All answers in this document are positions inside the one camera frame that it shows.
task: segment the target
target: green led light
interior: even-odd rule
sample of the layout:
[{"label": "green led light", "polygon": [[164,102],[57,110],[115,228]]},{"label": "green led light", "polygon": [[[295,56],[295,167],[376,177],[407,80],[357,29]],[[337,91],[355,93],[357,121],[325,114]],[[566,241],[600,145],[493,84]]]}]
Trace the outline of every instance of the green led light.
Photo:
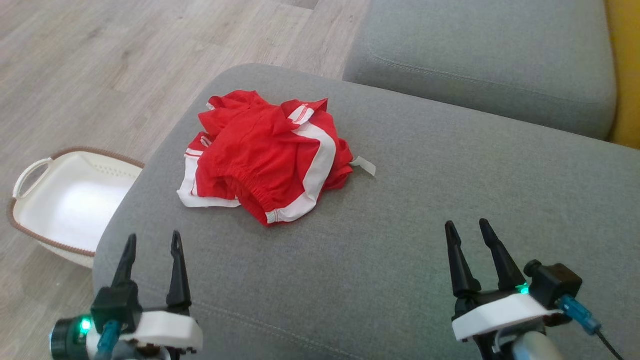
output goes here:
[{"label": "green led light", "polygon": [[528,294],[529,293],[529,284],[527,284],[526,282],[520,286],[516,286],[516,289],[518,289],[518,291],[520,291],[521,294]]},{"label": "green led light", "polygon": [[80,322],[80,331],[87,333],[89,332],[89,330],[91,330],[91,320],[82,319],[82,321]]}]

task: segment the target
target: yellow pillow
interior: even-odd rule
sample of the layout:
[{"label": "yellow pillow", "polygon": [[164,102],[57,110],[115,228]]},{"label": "yellow pillow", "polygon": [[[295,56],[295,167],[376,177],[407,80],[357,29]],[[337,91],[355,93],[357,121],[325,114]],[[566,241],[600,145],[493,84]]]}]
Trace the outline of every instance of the yellow pillow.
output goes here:
[{"label": "yellow pillow", "polygon": [[618,112],[610,141],[640,149],[640,1],[607,0],[616,58]]}]

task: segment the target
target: wooden floor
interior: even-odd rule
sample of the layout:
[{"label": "wooden floor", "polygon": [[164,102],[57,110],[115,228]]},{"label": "wooden floor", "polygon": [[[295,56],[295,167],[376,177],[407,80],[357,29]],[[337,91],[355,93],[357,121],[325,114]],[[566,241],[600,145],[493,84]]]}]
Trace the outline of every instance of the wooden floor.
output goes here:
[{"label": "wooden floor", "polygon": [[[340,78],[369,0],[0,0],[0,192],[83,145],[147,161],[202,88],[242,63]],[[92,278],[0,217],[0,359],[48,359]]]}]

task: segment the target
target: gray sofa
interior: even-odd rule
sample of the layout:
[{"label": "gray sofa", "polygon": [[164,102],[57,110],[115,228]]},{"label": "gray sofa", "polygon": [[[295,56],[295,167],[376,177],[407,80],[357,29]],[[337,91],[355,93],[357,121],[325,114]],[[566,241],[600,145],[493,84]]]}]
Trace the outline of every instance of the gray sofa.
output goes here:
[{"label": "gray sofa", "polygon": [[344,80],[604,139],[603,0],[373,0]]},{"label": "gray sofa", "polygon": [[[310,214],[265,228],[247,211],[188,209],[175,193],[184,150],[212,95],[257,90],[280,103],[329,98],[341,137],[375,163]],[[640,354],[640,152],[388,90],[266,65],[218,76],[158,148],[97,249],[110,284],[138,234],[133,278],[163,304],[174,229],[182,233],[205,350],[190,359],[479,359],[457,343],[444,224],[456,223],[474,275],[497,287],[478,220],[522,267],[562,262],[579,299],[627,358]],[[607,359],[575,323],[549,330],[567,359]]]}]

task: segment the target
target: brown basket rim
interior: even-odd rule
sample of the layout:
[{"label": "brown basket rim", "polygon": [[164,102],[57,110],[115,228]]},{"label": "brown basket rim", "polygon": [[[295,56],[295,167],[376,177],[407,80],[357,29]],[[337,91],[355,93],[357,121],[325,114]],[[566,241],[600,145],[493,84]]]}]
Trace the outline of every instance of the brown basket rim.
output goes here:
[{"label": "brown basket rim", "polygon": [[[59,157],[63,156],[63,155],[67,155],[70,154],[72,152],[90,152],[92,154],[98,154],[98,155],[103,155],[103,156],[107,156],[108,158],[113,158],[116,160],[120,160],[120,161],[124,161],[126,163],[129,163],[135,167],[139,167],[139,168],[145,168],[145,164],[141,161],[132,159],[128,156],[124,156],[124,155],[120,155],[117,154],[115,152],[111,152],[111,151],[106,151],[106,150],[101,150],[101,149],[96,149],[94,147],[83,147],[83,146],[75,146],[75,147],[69,147],[67,149],[64,149],[62,151],[57,152],[56,154],[53,154],[51,156],[52,160],[58,159]],[[18,221],[16,221],[15,216],[13,215],[13,210],[15,209],[15,205],[18,201],[16,199],[14,199],[13,197],[11,198],[11,200],[9,201],[9,204],[7,206],[7,217],[9,218],[9,223],[11,224],[11,226],[13,226],[16,230],[27,234],[28,236],[42,242],[45,243],[49,246],[55,247],[57,249],[60,250],[64,250],[67,252],[71,252],[74,254],[79,254],[79,255],[84,255],[84,256],[88,256],[90,258],[94,258],[95,257],[95,252],[94,251],[87,251],[87,250],[83,250],[83,249],[78,249],[77,247],[71,247],[68,245],[64,245],[61,244],[57,241],[53,241],[51,239],[45,238],[44,236],[38,235],[36,233],[34,233],[33,231],[27,229],[26,227],[20,225],[18,223]]]}]

